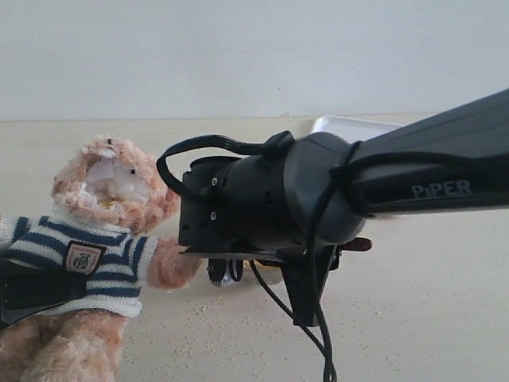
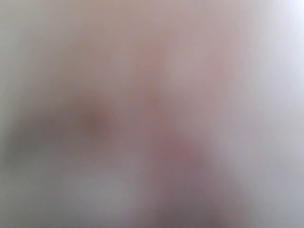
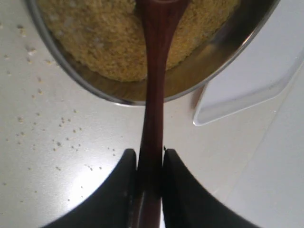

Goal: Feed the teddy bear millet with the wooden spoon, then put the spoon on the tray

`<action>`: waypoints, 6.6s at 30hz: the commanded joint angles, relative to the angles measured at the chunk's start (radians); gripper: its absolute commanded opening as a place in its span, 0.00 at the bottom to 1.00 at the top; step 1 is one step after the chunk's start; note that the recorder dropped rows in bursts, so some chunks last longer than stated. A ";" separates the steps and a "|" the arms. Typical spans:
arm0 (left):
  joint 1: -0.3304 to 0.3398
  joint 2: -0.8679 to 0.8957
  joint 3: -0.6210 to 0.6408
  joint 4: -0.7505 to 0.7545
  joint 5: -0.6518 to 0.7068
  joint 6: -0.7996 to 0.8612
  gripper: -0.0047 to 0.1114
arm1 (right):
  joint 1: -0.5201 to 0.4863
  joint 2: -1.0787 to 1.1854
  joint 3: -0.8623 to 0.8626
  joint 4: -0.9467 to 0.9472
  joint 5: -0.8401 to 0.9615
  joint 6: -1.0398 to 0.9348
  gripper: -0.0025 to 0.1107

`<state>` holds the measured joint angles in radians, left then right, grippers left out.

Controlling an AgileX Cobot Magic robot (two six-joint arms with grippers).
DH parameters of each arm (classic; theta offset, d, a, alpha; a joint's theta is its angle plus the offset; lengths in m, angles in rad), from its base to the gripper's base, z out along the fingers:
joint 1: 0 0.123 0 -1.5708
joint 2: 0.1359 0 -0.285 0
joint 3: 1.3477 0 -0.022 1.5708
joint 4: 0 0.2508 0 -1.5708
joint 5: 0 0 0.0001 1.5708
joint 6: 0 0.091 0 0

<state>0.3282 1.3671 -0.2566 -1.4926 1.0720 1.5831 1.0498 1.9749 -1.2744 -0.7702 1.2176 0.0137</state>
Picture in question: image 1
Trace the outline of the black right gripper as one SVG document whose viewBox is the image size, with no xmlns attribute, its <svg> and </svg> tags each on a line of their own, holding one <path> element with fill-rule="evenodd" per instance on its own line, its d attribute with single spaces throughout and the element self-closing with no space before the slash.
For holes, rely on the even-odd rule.
<svg viewBox="0 0 509 382">
<path fill-rule="evenodd" d="M 339 267 L 340 248 L 318 246 L 316 280 L 304 247 L 313 209 L 329 182 L 336 154 L 287 154 L 269 160 L 209 156 L 193 161 L 183 176 L 191 190 L 210 193 L 212 203 L 182 200 L 181 245 L 244 245 L 278 251 L 293 311 L 293 323 L 318 327 L 316 300 L 330 271 Z"/>
</svg>

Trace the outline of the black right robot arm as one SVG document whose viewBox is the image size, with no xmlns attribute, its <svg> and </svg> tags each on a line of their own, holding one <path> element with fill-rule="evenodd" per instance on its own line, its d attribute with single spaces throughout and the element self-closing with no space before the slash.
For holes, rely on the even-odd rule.
<svg viewBox="0 0 509 382">
<path fill-rule="evenodd" d="M 188 142 L 203 147 L 226 154 L 184 174 L 180 244 L 204 258 L 279 263 L 294 321 L 308 327 L 339 250 L 367 220 L 508 205 L 505 91 L 364 142 L 288 131 L 261 144 Z"/>
</svg>

